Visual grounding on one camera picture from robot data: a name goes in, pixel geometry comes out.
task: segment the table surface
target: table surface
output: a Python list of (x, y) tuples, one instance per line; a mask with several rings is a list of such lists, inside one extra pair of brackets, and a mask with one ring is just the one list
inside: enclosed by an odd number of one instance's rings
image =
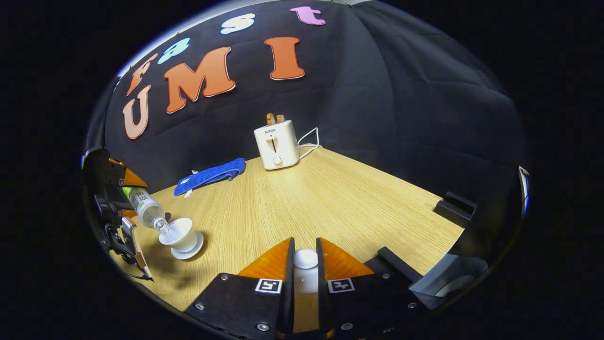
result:
[[(463, 231), (432, 211), (440, 197), (324, 148), (273, 171), (265, 170), (260, 158), (248, 160), (233, 180), (197, 188), (188, 198), (175, 197), (174, 187), (152, 197), (171, 220), (191, 218), (204, 245), (193, 258), (177, 260), (159, 243), (159, 233), (135, 217), (135, 236), (155, 282), (133, 280), (179, 310), (218, 273), (239, 273), (289, 237), (296, 250), (314, 249), (316, 238), (323, 237), (361, 262), (386, 246), (424, 275)], [(125, 272), (140, 274), (111, 255)], [(295, 332), (318, 328), (316, 304), (316, 294), (296, 294)]]

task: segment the white object in gripper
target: white object in gripper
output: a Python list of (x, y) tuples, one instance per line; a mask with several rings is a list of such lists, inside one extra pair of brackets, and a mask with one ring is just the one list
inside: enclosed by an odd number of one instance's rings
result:
[(319, 261), (315, 249), (300, 249), (294, 253), (294, 287), (302, 294), (319, 291)]

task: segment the toaster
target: toaster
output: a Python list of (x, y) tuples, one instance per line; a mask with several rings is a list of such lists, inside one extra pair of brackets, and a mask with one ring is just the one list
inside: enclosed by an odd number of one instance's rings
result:
[(273, 123), (268, 122), (254, 130), (262, 165), (267, 170), (274, 170), (298, 163), (300, 149), (292, 121), (279, 119), (275, 122), (273, 119)]

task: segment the cup and saucer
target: cup and saucer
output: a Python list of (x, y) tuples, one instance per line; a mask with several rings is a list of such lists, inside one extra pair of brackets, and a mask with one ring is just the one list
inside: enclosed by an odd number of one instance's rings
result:
[(186, 260), (195, 256), (204, 245), (204, 235), (193, 230), (193, 221), (188, 217), (179, 218), (170, 223), (167, 234), (159, 235), (159, 242), (170, 246), (172, 256)]

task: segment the bottle label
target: bottle label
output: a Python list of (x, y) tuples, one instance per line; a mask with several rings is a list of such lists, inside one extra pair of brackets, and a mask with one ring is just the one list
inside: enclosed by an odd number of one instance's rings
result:
[(137, 210), (138, 215), (140, 215), (139, 211), (145, 205), (147, 200), (151, 199), (147, 192), (140, 188), (124, 188), (124, 193), (128, 196), (132, 207)]

